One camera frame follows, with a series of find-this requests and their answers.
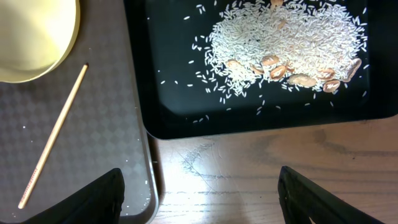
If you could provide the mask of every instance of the pile of rice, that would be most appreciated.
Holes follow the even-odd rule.
[[[260,88],[263,81],[271,82],[270,72],[287,62],[295,69],[294,74],[315,78],[319,70],[332,68],[335,80],[347,78],[357,52],[366,51],[368,38],[363,26],[367,24],[360,24],[359,17],[353,18],[345,6],[315,1],[314,5],[307,5],[302,0],[292,0],[272,12],[270,4],[258,0],[255,4],[235,1],[231,8],[228,5],[220,13],[223,20],[213,26],[208,36],[211,49],[205,52],[205,65],[212,66],[211,72],[226,77],[226,88],[220,88],[217,82],[214,90],[225,93],[227,89],[226,98],[231,96],[230,92],[246,97],[245,89],[256,82]],[[264,68],[263,75],[253,74],[250,64],[260,65],[266,55],[278,56],[279,63]],[[226,62],[231,59],[246,69],[228,69]],[[291,75],[293,73],[287,72],[278,80],[282,88]],[[317,79],[312,90],[322,91],[324,83]]]

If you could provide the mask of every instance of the chopstick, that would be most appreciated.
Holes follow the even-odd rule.
[[[19,202],[18,208],[19,209],[23,209],[26,205],[27,200],[29,199],[30,194],[32,193],[32,190],[37,182],[37,179],[39,178],[39,175],[44,167],[45,161],[47,160],[51,148],[54,145],[54,142],[58,136],[58,133],[60,132],[60,129],[62,127],[63,121],[65,120],[65,118],[67,117],[67,114],[69,112],[70,106],[72,105],[73,100],[75,99],[76,93],[79,90],[81,81],[83,80],[83,77],[85,76],[85,73],[87,71],[88,68],[88,63],[86,63],[83,68],[80,71],[79,76],[76,79],[76,82],[71,90],[71,92],[69,93],[69,96],[67,98],[67,101],[65,102],[60,116],[57,119],[57,122],[55,122],[54,128],[51,131],[49,140],[47,141],[47,144],[44,147],[43,153],[40,156],[40,159],[36,165],[35,170],[33,171],[32,177],[30,178],[29,183],[27,184],[27,187],[25,189],[25,192],[21,198],[21,201]]]

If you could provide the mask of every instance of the bowl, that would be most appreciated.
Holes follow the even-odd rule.
[[[55,69],[79,23],[78,0],[0,1],[0,82],[28,82]]]

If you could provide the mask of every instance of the gray tray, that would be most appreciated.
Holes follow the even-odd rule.
[[[0,222],[21,222],[112,168],[126,190],[121,223],[152,220],[158,197],[122,0],[81,1],[78,38],[53,72],[0,83]],[[26,208],[17,205],[82,66],[90,67]]]

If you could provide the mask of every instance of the wooden table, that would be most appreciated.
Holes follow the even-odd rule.
[[[398,116],[150,141],[162,191],[154,223],[282,224],[282,166],[382,222],[398,223]]]

